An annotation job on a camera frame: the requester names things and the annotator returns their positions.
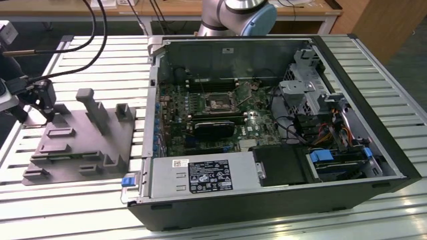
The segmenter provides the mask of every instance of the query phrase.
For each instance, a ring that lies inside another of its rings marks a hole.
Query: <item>floor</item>
[[[18,37],[9,46],[9,50],[52,50],[56,48],[64,35],[88,36],[92,32],[89,23],[85,22],[56,22],[53,30],[45,31],[41,23],[14,23]],[[192,34],[199,22],[173,22],[169,25],[171,31],[177,34]],[[160,26],[153,24],[153,33],[160,34]],[[141,29],[136,22],[109,22],[109,35],[140,35]],[[420,106],[427,110],[427,18],[419,24],[413,35],[407,39],[400,51],[385,66],[393,77],[397,79],[408,93],[412,95]],[[29,76],[43,74],[49,62],[49,55],[26,56],[16,58],[22,71]],[[0,113],[0,146],[13,126],[14,119]]]

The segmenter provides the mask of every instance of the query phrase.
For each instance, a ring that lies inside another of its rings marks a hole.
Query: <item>motherboard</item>
[[[268,108],[272,88],[256,80],[191,79],[160,86],[167,156],[245,152],[281,142]]]

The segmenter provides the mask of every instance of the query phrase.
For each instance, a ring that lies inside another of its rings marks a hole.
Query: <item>power supply label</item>
[[[192,194],[233,190],[228,160],[189,162],[188,181]]]

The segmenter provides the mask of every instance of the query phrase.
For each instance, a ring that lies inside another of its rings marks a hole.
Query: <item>white table leg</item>
[[[140,21],[144,23],[145,25],[145,31],[147,34],[151,36],[153,35],[153,29],[152,29],[152,17],[151,16],[140,16]]]
[[[324,35],[329,34],[331,29],[333,27],[335,21],[337,16],[327,16],[325,20],[323,21],[317,34]]]

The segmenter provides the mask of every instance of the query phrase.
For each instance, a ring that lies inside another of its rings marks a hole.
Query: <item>slotted metal table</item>
[[[75,36],[59,49],[87,41]],[[77,52],[56,54],[44,74],[85,65],[103,37]],[[349,78],[364,95],[423,179],[395,193],[376,196],[353,209],[151,232],[121,202],[121,179],[21,184],[22,172],[44,129],[14,124],[0,150],[0,239],[419,239],[427,237],[427,114],[385,71],[365,47],[347,35],[323,36]],[[141,167],[148,39],[109,36],[100,59],[85,71],[52,78],[57,102],[83,109],[79,88],[95,89],[105,108],[117,103],[136,107],[129,172]],[[339,92],[336,82],[331,82]],[[127,195],[137,194],[131,189]]]

